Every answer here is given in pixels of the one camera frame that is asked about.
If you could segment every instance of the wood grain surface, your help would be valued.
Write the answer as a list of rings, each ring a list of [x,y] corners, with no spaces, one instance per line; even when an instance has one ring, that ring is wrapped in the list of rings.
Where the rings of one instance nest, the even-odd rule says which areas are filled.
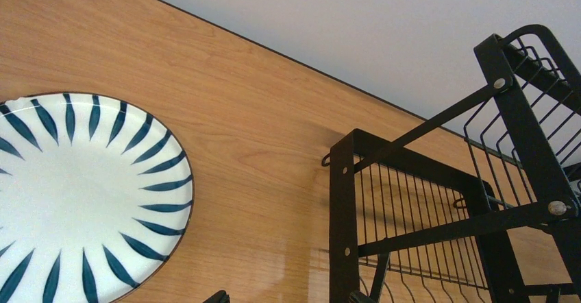
[[[353,128],[393,140],[421,123],[156,0],[0,0],[0,100],[64,90],[153,113],[195,173],[184,240],[124,302],[201,302],[219,289],[233,302],[326,302],[321,158]],[[444,130],[408,147],[474,173],[465,143]],[[569,281],[549,237],[522,229],[511,239],[528,283]],[[419,277],[390,272],[397,302],[411,302],[402,280],[416,302],[431,300]],[[431,292],[446,302],[441,289]]]

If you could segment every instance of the ceramic plate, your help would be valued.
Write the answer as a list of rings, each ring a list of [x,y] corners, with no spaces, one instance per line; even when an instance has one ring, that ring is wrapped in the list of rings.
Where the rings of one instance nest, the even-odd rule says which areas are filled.
[[[168,260],[193,175],[161,122],[75,93],[0,112],[0,302],[108,302]]]

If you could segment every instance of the blue striped pattern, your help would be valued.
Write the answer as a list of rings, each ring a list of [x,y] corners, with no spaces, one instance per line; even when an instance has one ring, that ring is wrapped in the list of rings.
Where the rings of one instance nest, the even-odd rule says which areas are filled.
[[[40,122],[45,127],[47,132],[54,138],[56,144],[58,145],[58,130],[56,128],[56,123],[54,122],[53,117],[48,113],[47,109],[43,108],[38,103],[37,99],[31,100],[32,105],[34,106],[34,110],[40,119]]]
[[[136,164],[138,162],[142,162],[142,161],[150,159],[151,157],[158,154],[158,152],[166,145],[170,136],[171,136],[171,132],[169,130],[167,130],[165,132],[164,137],[159,142],[157,142],[153,147],[150,147],[149,150],[147,150],[141,156],[139,156],[137,159],[135,159],[135,161],[133,163]]]
[[[85,255],[85,249],[83,249],[83,291],[89,303],[98,303],[97,285],[95,284],[95,277],[92,274],[89,261]]]
[[[148,210],[152,210],[154,212],[160,213],[174,213],[179,212],[180,210],[184,210],[189,206],[192,206],[193,200],[181,205],[177,204],[154,204],[154,205],[142,205],[141,208],[145,208]]]
[[[12,144],[10,144],[7,140],[1,137],[0,137],[0,150],[12,154],[14,156],[17,156],[20,159],[24,160],[24,158],[20,155],[16,148]]]
[[[153,231],[157,234],[162,234],[164,236],[181,236],[186,231],[186,229],[176,230],[176,229],[168,228],[166,226],[161,226],[159,224],[155,224],[155,223],[151,223],[151,222],[147,222],[147,221],[142,221],[140,219],[135,219],[135,220],[137,222],[141,223],[142,226],[150,229],[151,231]]]
[[[95,130],[97,130],[100,118],[101,118],[101,104],[99,103],[99,96],[93,95],[91,114],[89,116],[89,140],[91,140],[93,134],[95,134]]]
[[[12,244],[14,244],[14,242],[15,241],[13,241],[11,244],[9,244],[8,246],[6,246],[6,247],[4,247],[4,248],[2,248],[0,250],[0,257],[2,257],[2,255],[4,255],[4,253],[6,253],[6,251],[8,250],[8,248],[10,248],[10,246],[12,246]]]
[[[130,150],[132,147],[139,144],[139,142],[141,142],[144,139],[144,137],[147,135],[147,133],[149,133],[149,128],[151,128],[152,121],[153,121],[153,116],[148,113],[145,116],[145,122],[143,123],[143,125],[141,125],[141,128],[139,129],[139,131],[137,131],[137,133],[135,133],[135,136],[133,136],[133,138],[131,139],[129,144],[127,144],[127,147],[125,148],[123,153],[127,152],[128,150]]]
[[[45,290],[42,293],[42,303],[52,303],[56,295],[56,289],[58,287],[58,278],[60,275],[60,253],[56,257],[53,267],[45,283]]]
[[[136,288],[139,286],[139,283],[133,280],[131,276],[128,274],[125,267],[121,264],[121,262],[113,255],[113,253],[107,249],[107,247],[103,246],[103,251],[105,252],[105,258],[107,259],[107,264],[109,264],[109,268],[113,271],[113,274],[124,283],[128,284],[129,286]]]
[[[111,144],[111,142],[117,137],[117,135],[121,131],[121,128],[123,128],[123,124],[125,124],[125,115],[127,114],[127,102],[121,101],[120,103],[121,109],[119,110],[117,118],[113,123],[113,128],[111,129],[111,135],[109,136],[109,143],[107,143],[107,146],[109,146],[109,144]]]
[[[8,276],[6,282],[4,282],[4,285],[0,289],[0,303],[8,302],[10,296],[12,296],[12,294],[18,287],[20,280],[22,280],[22,277],[26,272],[26,268],[28,268],[28,264],[30,263],[30,259],[32,258],[32,253],[34,253],[34,250],[32,250],[32,252],[30,252],[22,260],[22,262],[18,264],[16,269],[14,269],[14,271],[12,271],[12,273]]]
[[[66,123],[66,133],[69,135],[69,140],[73,144],[73,137],[75,135],[75,110],[71,103],[71,96],[68,93],[63,94],[66,101],[66,110],[64,113],[64,122]]]
[[[143,257],[150,258],[152,260],[161,260],[162,262],[164,262],[168,258],[167,255],[161,255],[160,253],[156,252],[151,247],[149,247],[148,245],[145,245],[144,243],[142,243],[141,241],[139,241],[137,239],[131,238],[123,233],[121,234],[121,236],[123,236],[123,238],[125,239],[127,244],[134,251],[136,251],[138,254],[140,254]]]
[[[0,112],[2,112],[2,114],[4,114],[4,117],[6,118],[8,123],[10,125],[12,125],[12,127],[23,138],[25,138],[26,141],[29,141],[30,144],[34,145],[40,151],[42,151],[42,149],[38,145],[38,142],[36,142],[36,138],[34,137],[32,132],[30,131],[30,128],[28,128],[28,126],[26,126],[26,124],[20,118],[18,118],[15,114],[13,114],[12,111],[10,111],[10,109],[5,104],[0,105]]]
[[[142,189],[148,190],[148,191],[158,191],[158,192],[159,191],[171,191],[171,190],[181,188],[182,186],[184,186],[188,182],[190,182],[192,179],[193,179],[192,174],[190,174],[187,178],[185,178],[181,181],[154,184],[154,185],[146,186],[145,188],[142,188]]]
[[[177,157],[172,158],[168,161],[164,161],[161,164],[154,166],[154,167],[144,171],[141,174],[151,174],[151,173],[157,173],[160,171],[165,171],[167,169],[170,169],[171,167],[174,167],[178,163],[180,163],[180,161],[182,161],[182,159],[184,159],[185,157],[186,157],[186,152],[184,150],[182,150],[182,152],[180,152],[180,154]]]

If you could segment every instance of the dish rack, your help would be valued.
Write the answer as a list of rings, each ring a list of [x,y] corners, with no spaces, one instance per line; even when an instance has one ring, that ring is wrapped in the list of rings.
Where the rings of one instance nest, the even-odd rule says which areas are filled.
[[[542,25],[474,51],[486,86],[393,142],[355,129],[323,159],[331,302],[581,298],[581,75]],[[467,111],[473,174],[405,148]],[[525,283],[520,227],[553,238],[571,282]]]

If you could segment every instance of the screw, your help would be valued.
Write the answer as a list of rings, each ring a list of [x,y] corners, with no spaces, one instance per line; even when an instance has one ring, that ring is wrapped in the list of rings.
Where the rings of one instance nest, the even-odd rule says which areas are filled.
[[[504,78],[496,79],[496,81],[493,84],[494,88],[496,89],[501,89],[504,87],[504,85],[506,85],[506,80],[504,80]]]
[[[549,203],[549,213],[555,216],[561,216],[567,212],[567,205],[558,200]]]

